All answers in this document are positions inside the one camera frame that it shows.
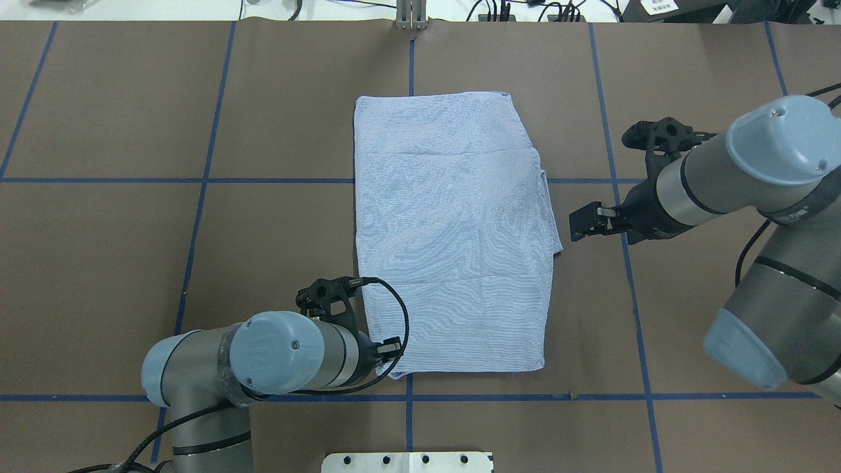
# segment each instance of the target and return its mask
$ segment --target label sticker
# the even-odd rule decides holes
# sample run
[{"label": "label sticker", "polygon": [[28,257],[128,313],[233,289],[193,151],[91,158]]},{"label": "label sticker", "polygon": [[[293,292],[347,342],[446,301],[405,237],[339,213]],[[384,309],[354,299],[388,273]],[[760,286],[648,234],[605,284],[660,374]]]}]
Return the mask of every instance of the label sticker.
[{"label": "label sticker", "polygon": [[639,0],[649,15],[673,12],[678,9],[674,0]]}]

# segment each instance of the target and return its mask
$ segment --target cable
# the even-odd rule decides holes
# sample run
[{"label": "cable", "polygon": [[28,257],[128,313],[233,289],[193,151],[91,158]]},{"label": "cable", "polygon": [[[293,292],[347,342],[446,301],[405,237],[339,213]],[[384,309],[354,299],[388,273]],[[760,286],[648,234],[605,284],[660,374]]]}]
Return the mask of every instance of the cable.
[{"label": "cable", "polygon": [[193,419],[198,419],[199,417],[206,416],[206,415],[211,414],[213,412],[224,411],[225,409],[230,409],[233,406],[234,405],[231,404],[230,402],[225,401],[222,404],[219,404],[218,406],[207,407],[207,408],[202,409],[201,411],[196,411],[196,412],[193,412],[192,414],[188,414],[184,417],[179,417],[178,419],[176,419],[176,420],[164,425],[163,427],[157,429],[155,432],[150,433],[148,437],[144,438],[143,441],[140,442],[140,445],[137,446],[135,451],[131,452],[131,455],[129,455],[129,458],[123,463],[123,466],[120,467],[120,469],[118,470],[117,473],[128,473],[129,468],[131,467],[131,465],[133,465],[135,463],[135,460],[137,460],[137,457],[139,457],[140,454],[143,453],[143,450],[146,447],[148,447],[149,444],[154,442],[156,438],[162,436],[164,433],[169,432],[170,430],[173,430],[174,428],[178,427],[179,425],[181,425],[183,423],[188,423],[188,422],[192,421]]},{"label": "cable", "polygon": [[817,97],[818,95],[823,95],[823,94],[825,94],[825,93],[827,93],[827,92],[832,92],[833,90],[836,90],[836,89],[839,89],[839,88],[841,88],[841,82],[839,82],[839,83],[837,83],[837,84],[835,84],[835,85],[831,85],[831,86],[829,86],[829,87],[819,88],[819,89],[818,89],[818,90],[816,90],[815,92],[810,92],[810,93],[807,93],[807,96],[809,96],[809,97]]},{"label": "cable", "polygon": [[832,110],[835,107],[838,107],[839,104],[841,104],[841,95],[834,98],[833,101],[829,103],[829,109]]},{"label": "cable", "polygon": [[549,10],[551,7],[558,7],[558,16],[561,16],[561,12],[563,11],[563,5],[559,2],[550,2],[547,3],[546,7],[543,8],[543,11],[540,12],[540,17],[537,18],[537,22],[540,23],[540,20],[543,19],[543,15],[546,14],[546,10]]},{"label": "cable", "polygon": [[[466,19],[464,21],[470,21],[470,17],[473,16],[473,12],[476,11],[476,7],[478,7],[481,2],[482,2],[482,0],[476,0],[476,3],[474,3],[473,7],[470,8],[470,13],[468,13],[468,19]],[[490,16],[490,7],[488,7],[488,15]]]},{"label": "cable", "polygon": [[303,8],[303,7],[304,7],[304,0],[298,0],[298,4],[295,5],[295,13],[292,13],[292,16],[289,17],[289,19],[287,21],[295,20],[298,17],[298,15],[301,14],[301,8]]},{"label": "cable", "polygon": [[[111,468],[111,464],[102,464],[102,465],[94,465],[88,466],[87,468],[80,468],[78,470],[70,471],[69,473],[92,473],[94,471],[108,471]],[[132,463],[131,470],[140,471],[141,473],[155,473],[152,468],[148,466],[141,465],[140,463]]]},{"label": "cable", "polygon": [[767,230],[768,226],[770,225],[771,221],[766,220],[765,223],[763,223],[762,226],[759,227],[756,233],[754,233],[754,235],[750,237],[750,240],[748,240],[748,244],[745,245],[744,249],[742,250],[742,254],[738,255],[738,261],[736,262],[736,287],[738,287],[739,283],[742,282],[742,266],[744,265],[744,259],[748,256],[750,248],[753,247],[756,241],[759,240],[759,237],[761,237],[762,234],[765,233],[765,230]]},{"label": "cable", "polygon": [[616,0],[616,6],[614,7],[611,3],[608,3],[607,0],[599,0],[600,2],[607,5],[608,8],[611,9],[614,15],[616,15],[616,19],[619,20],[619,23],[622,22],[622,10],[619,4],[619,0]]},{"label": "cable", "polygon": [[307,394],[307,395],[310,395],[310,396],[339,396],[339,395],[342,395],[342,394],[351,394],[351,393],[354,393],[354,392],[362,391],[362,390],[367,389],[367,388],[369,388],[373,385],[376,385],[378,382],[385,379],[385,377],[388,376],[389,373],[391,373],[392,369],[394,369],[394,367],[397,366],[397,362],[399,362],[400,359],[403,357],[403,352],[406,351],[406,345],[409,344],[409,311],[406,310],[406,304],[403,302],[403,299],[400,298],[400,295],[397,294],[397,291],[394,290],[394,288],[391,287],[389,285],[389,283],[383,281],[382,279],[380,279],[380,278],[362,278],[362,282],[364,284],[371,284],[371,283],[380,284],[385,289],[389,290],[391,295],[393,295],[394,298],[397,300],[398,304],[400,304],[400,309],[403,310],[403,323],[405,324],[405,330],[403,332],[403,343],[400,345],[400,351],[397,352],[397,355],[395,355],[394,359],[391,361],[391,365],[389,365],[389,367],[385,371],[383,371],[383,373],[381,375],[377,376],[373,380],[370,380],[369,382],[365,383],[364,385],[353,386],[352,388],[333,390],[333,391],[317,391],[317,390],[293,391],[294,394]]},{"label": "cable", "polygon": [[386,7],[386,8],[393,8],[397,9],[394,5],[387,5],[385,3],[376,3],[376,2],[367,2],[366,0],[330,0],[331,2],[345,2],[345,3],[361,3],[363,5],[368,5],[371,7]]}]

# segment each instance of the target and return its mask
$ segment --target grid line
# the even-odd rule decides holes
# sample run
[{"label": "grid line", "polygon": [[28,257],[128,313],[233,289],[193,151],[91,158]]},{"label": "grid line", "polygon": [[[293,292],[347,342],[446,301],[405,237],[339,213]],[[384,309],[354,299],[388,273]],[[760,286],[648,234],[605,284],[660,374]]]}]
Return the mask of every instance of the grid line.
[{"label": "grid line", "polygon": [[[636,184],[638,178],[548,178],[550,184]],[[208,183],[208,184],[354,184],[354,178],[0,178],[0,183]]]},{"label": "grid line", "polygon": [[783,78],[783,71],[780,69],[780,60],[777,58],[777,48],[774,45],[774,36],[771,34],[771,23],[766,19],[765,37],[768,38],[768,48],[771,51],[771,60],[774,62],[774,70],[777,72],[777,80],[780,81],[780,90],[783,95],[788,95],[788,88],[785,86],[785,79]]},{"label": "grid line", "polygon": [[[593,68],[595,69],[595,86],[599,94],[599,107],[601,108],[601,125],[605,133],[605,144],[607,146],[607,161],[611,169],[611,180],[613,185],[613,199],[616,205],[621,203],[619,195],[619,182],[616,174],[616,162],[613,158],[613,145],[611,144],[611,131],[607,121],[607,107],[605,104],[605,91],[601,82],[601,70],[599,68],[599,53],[595,42],[595,29],[593,24],[587,24],[590,31],[590,48],[593,53]],[[657,473],[663,473],[663,460],[660,456],[660,442],[657,434],[657,417],[654,414],[654,402],[651,399],[651,383],[648,379],[648,362],[645,356],[645,342],[643,339],[643,324],[640,322],[639,306],[637,305],[637,289],[633,280],[633,268],[631,266],[631,253],[628,249],[627,237],[623,234],[621,236],[622,255],[625,260],[625,274],[628,281],[628,286],[631,291],[631,300],[633,306],[634,324],[637,332],[637,352],[639,355],[640,370],[643,375],[643,389],[646,395],[646,408],[648,410],[648,427],[651,432],[651,445],[654,455],[654,468]]]},{"label": "grid line", "polygon": [[[267,402],[616,402],[616,401],[739,401],[814,400],[809,391],[665,392],[581,394],[349,394],[344,396],[271,396]],[[0,394],[0,402],[149,402],[144,395],[108,394]]]},{"label": "grid line", "polygon": [[[409,97],[415,96],[415,43],[417,36],[409,41]],[[415,376],[406,376],[406,451],[415,450]]]},{"label": "grid line", "polygon": [[[175,319],[174,335],[181,333],[184,322],[184,309],[187,306],[187,288],[190,284],[190,277],[193,274],[193,259],[196,254],[196,240],[198,239],[198,226],[202,220],[202,211],[204,210],[204,198],[207,195],[208,181],[210,178],[210,166],[213,163],[213,151],[216,144],[216,131],[219,129],[219,116],[222,113],[222,100],[225,97],[225,81],[228,78],[228,66],[230,65],[230,53],[234,47],[234,34],[236,33],[236,21],[230,22],[230,30],[228,33],[228,47],[225,51],[225,63],[222,66],[222,76],[219,83],[219,95],[216,98],[216,110],[214,112],[213,125],[210,128],[210,138],[208,141],[208,154],[204,160],[204,175],[202,177],[202,188],[198,193],[198,203],[196,204],[196,217],[193,221],[193,233],[190,236],[190,248],[187,253],[187,267],[184,269],[184,280],[181,286],[181,296],[178,301],[178,313]],[[158,413],[157,428],[163,427],[163,423],[167,418],[167,410],[161,407]],[[157,462],[158,455],[161,451],[161,436],[155,439],[152,445],[151,462]]]},{"label": "grid line", "polygon": [[57,29],[58,22],[54,21],[52,29],[50,29],[50,35],[47,36],[47,42],[46,44],[44,44],[44,51],[41,53],[41,58],[38,61],[38,66],[35,68],[35,74],[33,74],[32,76],[32,83],[29,85],[29,90],[26,92],[24,105],[20,108],[18,122],[14,125],[14,131],[12,131],[12,136],[9,138],[8,147],[6,148],[6,155],[3,157],[3,163],[0,164],[0,179],[2,179],[3,175],[6,174],[8,162],[12,159],[12,151],[14,151],[14,144],[18,140],[18,133],[20,133],[21,126],[24,125],[24,117],[26,116],[26,110],[29,109],[29,102],[32,100],[32,95],[35,93],[35,86],[38,84],[38,79],[41,77],[41,71],[44,70],[44,63],[47,60],[47,55],[50,53],[50,46],[52,46],[53,38],[56,37]]}]

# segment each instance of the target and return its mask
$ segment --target cloth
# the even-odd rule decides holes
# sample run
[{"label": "cloth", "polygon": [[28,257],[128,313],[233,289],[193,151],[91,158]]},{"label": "cloth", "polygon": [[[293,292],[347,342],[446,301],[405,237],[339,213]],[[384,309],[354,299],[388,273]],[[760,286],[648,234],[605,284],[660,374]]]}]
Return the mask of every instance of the cloth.
[{"label": "cloth", "polygon": [[[391,284],[409,310],[391,376],[542,368],[562,248],[510,95],[360,97],[354,126],[359,273]],[[387,290],[371,284],[363,299],[372,340],[402,337]]]}]

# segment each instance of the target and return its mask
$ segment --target white metal plate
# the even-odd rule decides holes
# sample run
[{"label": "white metal plate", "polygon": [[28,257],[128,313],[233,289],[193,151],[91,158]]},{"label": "white metal plate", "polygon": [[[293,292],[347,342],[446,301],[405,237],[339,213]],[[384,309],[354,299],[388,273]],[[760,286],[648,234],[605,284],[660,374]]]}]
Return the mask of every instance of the white metal plate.
[{"label": "white metal plate", "polygon": [[329,454],[321,473],[494,473],[493,458],[490,452]]}]

